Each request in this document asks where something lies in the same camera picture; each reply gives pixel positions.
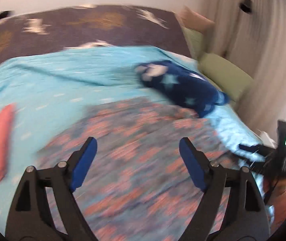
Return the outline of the person's right hand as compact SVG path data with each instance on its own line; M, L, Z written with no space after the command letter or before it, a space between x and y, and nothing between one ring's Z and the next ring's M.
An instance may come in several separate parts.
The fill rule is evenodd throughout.
M268 205L274 208L274 220L271 225L271 233L273 234L286 220L286 179L281 179L277 183Z

